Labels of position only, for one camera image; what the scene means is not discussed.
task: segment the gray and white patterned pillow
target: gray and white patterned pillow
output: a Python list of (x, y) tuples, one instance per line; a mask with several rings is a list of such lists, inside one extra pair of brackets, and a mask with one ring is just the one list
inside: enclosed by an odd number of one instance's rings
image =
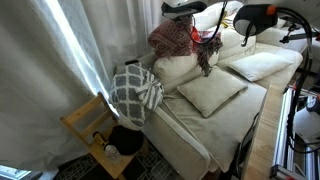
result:
[(127, 65), (113, 77), (109, 101), (120, 114), (120, 124), (129, 123), (130, 125), (124, 126), (133, 130), (140, 130), (152, 112), (141, 103), (135, 91), (135, 88), (145, 83), (148, 71), (149, 69), (139, 62)]

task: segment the white curtain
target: white curtain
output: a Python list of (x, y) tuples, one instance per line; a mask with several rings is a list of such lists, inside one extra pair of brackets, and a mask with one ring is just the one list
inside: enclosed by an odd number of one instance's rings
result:
[(161, 0), (0, 2), (0, 165), (46, 171), (87, 153), (59, 122), (115, 65), (151, 51)]

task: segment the patterned rug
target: patterned rug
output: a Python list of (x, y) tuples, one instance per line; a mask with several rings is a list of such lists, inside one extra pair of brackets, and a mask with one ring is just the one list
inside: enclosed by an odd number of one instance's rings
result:
[[(138, 152), (132, 162), (124, 170), (128, 180), (178, 180), (182, 179), (169, 165), (156, 148), (148, 141), (149, 156)], [(59, 167), (54, 180), (112, 180), (112, 177), (94, 159), (91, 154)]]

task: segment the wooden chair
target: wooden chair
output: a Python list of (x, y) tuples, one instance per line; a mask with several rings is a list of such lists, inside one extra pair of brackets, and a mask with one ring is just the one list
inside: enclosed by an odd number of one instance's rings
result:
[[(92, 121), (86, 128), (81, 132), (77, 131), (74, 125), (78, 123), (81, 119), (85, 117), (89, 112), (94, 110), (96, 107), (103, 103), (105, 111), (94, 121)], [(92, 156), (104, 167), (104, 169), (114, 178), (114, 179), (126, 179), (122, 172), (131, 162), (135, 155), (130, 156), (121, 156), (121, 161), (116, 164), (112, 164), (104, 154), (103, 147), (95, 140), (88, 142), (86, 139), (90, 135), (97, 131), (97, 129), (106, 121), (112, 119), (113, 123), (109, 128), (107, 128), (101, 134), (108, 139), (111, 134), (112, 128), (117, 124), (116, 118), (114, 117), (113, 112), (111, 111), (108, 103), (106, 102), (103, 95), (99, 92), (98, 95), (93, 98), (91, 101), (87, 102), (85, 105), (71, 113), (69, 116), (61, 117), (61, 122), (69, 129), (69, 131), (79, 139), (89, 150)]]

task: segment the fabric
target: fabric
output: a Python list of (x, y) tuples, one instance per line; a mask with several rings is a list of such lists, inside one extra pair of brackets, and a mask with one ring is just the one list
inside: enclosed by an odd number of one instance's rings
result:
[(265, 88), (249, 83), (247, 89), (240, 91), (208, 118), (204, 118), (179, 91), (174, 91), (170, 98), (165, 98), (164, 104), (181, 126), (206, 148), (221, 170), (226, 172), (253, 117), (260, 111), (265, 93)]
[[(216, 54), (214, 53), (211, 58), (209, 59), (209, 64), (210, 66), (214, 66), (219, 58), (219, 53)], [(180, 68), (170, 68), (170, 64), (168, 63), (168, 69), (172, 70), (172, 71), (178, 71)], [(194, 67), (192, 70), (190, 70), (189, 72), (181, 75), (178, 78), (175, 77), (170, 77), (170, 76), (166, 76), (166, 78), (168, 79), (167, 82), (162, 82), (163, 85), (163, 89), (164, 89), (164, 93), (168, 93), (174, 89), (176, 89), (177, 86), (185, 84), (193, 79), (195, 79), (198, 76), (204, 76), (204, 73), (202, 72), (201, 68), (199, 66)]]
[(227, 58), (219, 59), (219, 61), (217, 62), (217, 66), (220, 67), (221, 69), (224, 69), (224, 70), (230, 69), (228, 64), (233, 61), (237, 61), (239, 59), (242, 59), (242, 58), (254, 55), (254, 54), (262, 53), (262, 52), (273, 53), (273, 51), (279, 50), (279, 49), (282, 49), (282, 48), (278, 47), (278, 46), (264, 44), (264, 43), (256, 43), (254, 46), (250, 47), (249, 49), (247, 49), (246, 51), (244, 51), (242, 53), (235, 54), (235, 55), (227, 57)]
[(192, 50), (191, 18), (174, 22), (167, 20), (157, 27), (148, 38), (158, 58), (170, 56), (189, 56)]
[(135, 91), (141, 103), (151, 111), (154, 111), (163, 99), (163, 90), (160, 80), (157, 79), (150, 71), (147, 71), (144, 77), (144, 84), (136, 87)]
[(257, 81), (284, 69), (292, 62), (271, 53), (259, 53), (231, 62), (229, 67), (249, 81)]
[[(210, 39), (213, 37), (214, 32), (210, 32), (207, 34), (207, 31), (203, 33), (202, 38)], [(201, 71), (204, 72), (204, 76), (208, 77), (211, 73), (212, 66), (209, 64), (209, 59), (213, 55), (213, 53), (218, 53), (219, 49), (222, 47), (222, 42), (220, 40), (220, 33), (217, 33), (215, 37), (207, 43), (196, 44), (196, 52), (198, 55), (198, 65), (201, 68)]]
[(146, 121), (142, 131), (179, 175), (185, 180), (202, 179), (210, 163), (212, 172), (219, 169), (218, 164), (210, 160), (205, 147), (181, 126), (168, 108), (163, 109), (166, 105), (162, 103), (160, 107)]
[[(153, 85), (152, 81), (156, 82), (157, 87), (155, 89), (150, 89), (151, 91), (162, 92), (161, 88), (158, 88), (158, 80), (155, 78), (147, 79), (150, 75), (147, 75), (149, 69), (147, 69), (141, 62), (127, 65), (124, 71), (120, 71), (113, 78), (112, 88), (110, 91), (110, 103), (117, 109), (117, 111), (121, 112), (119, 122), (124, 127), (133, 130), (141, 130), (144, 125), (146, 118), (151, 114), (152, 110), (148, 109), (142, 101), (144, 100), (144, 96), (139, 99), (139, 94), (136, 91), (146, 90), (148, 91), (150, 85)], [(154, 96), (146, 99), (146, 103), (148, 104), (148, 100), (157, 99), (159, 101), (151, 101), (151, 109), (154, 109), (162, 100), (161, 93), (153, 93)]]
[(64, 13), (70, 22), (76, 16), (72, 13), (77, 11), (73, 4), (82, 4), (91, 27), (91, 32), (88, 33), (95, 37), (110, 80), (114, 76), (113, 70), (116, 65), (152, 52), (148, 44), (148, 35), (167, 20), (161, 14), (162, 0), (63, 2), (69, 4), (70, 9)]
[[(209, 28), (217, 25), (220, 17), (220, 12), (222, 9), (222, 2), (215, 3), (209, 7), (207, 7), (204, 11), (200, 13), (196, 13), (193, 15), (195, 18), (195, 26), (199, 31), (205, 31)], [(229, 1), (225, 11), (227, 12), (227, 16), (232, 15), (236, 12), (240, 7), (243, 6), (243, 3), (238, 1)]]
[[(285, 49), (291, 49), (299, 53), (303, 53), (303, 51), (307, 47), (306, 39), (297, 39), (294, 41), (290, 41), (290, 43), (286, 43), (286, 44), (283, 44), (279, 41), (288, 34), (288, 28), (289, 27), (283, 27), (281, 29), (268, 28), (262, 33), (257, 35), (257, 42), (278, 46)], [(305, 32), (302, 28), (300, 28), (298, 30), (293, 31), (290, 35), (302, 34), (302, 33), (305, 33)]]
[(198, 65), (197, 58), (196, 53), (190, 56), (163, 57), (154, 63), (153, 71), (161, 83), (166, 84), (195, 68)]
[(108, 98), (114, 66), (152, 51), (161, 3), (1, 2), (1, 165), (51, 171), (88, 153), (60, 118), (98, 91)]
[(224, 17), (222, 19), (221, 25), (223, 25), (224, 28), (230, 28), (234, 29), (233, 27), (233, 20), (234, 17), (237, 15), (237, 12), (239, 9), (243, 6), (242, 3), (233, 3), (233, 8), (228, 8), (227, 11), (224, 13)]
[(242, 53), (256, 43), (256, 37), (250, 36), (245, 47), (241, 46), (244, 36), (240, 35), (237, 31), (229, 28), (221, 28), (221, 41), (223, 46), (219, 50), (219, 59), (224, 59), (239, 53)]
[(290, 49), (277, 49), (270, 51), (270, 53), (281, 56), (287, 61), (290, 61), (292, 64), (288, 67), (275, 72), (263, 79), (255, 81), (255, 83), (259, 84), (262, 87), (268, 88), (269, 84), (277, 83), (282, 85), (283, 87), (287, 86), (290, 80), (292, 79), (294, 73), (296, 72), (297, 68), (301, 64), (303, 57), (300, 53), (290, 50)]
[(215, 67), (209, 77), (198, 77), (177, 89), (207, 118), (246, 87), (239, 79)]

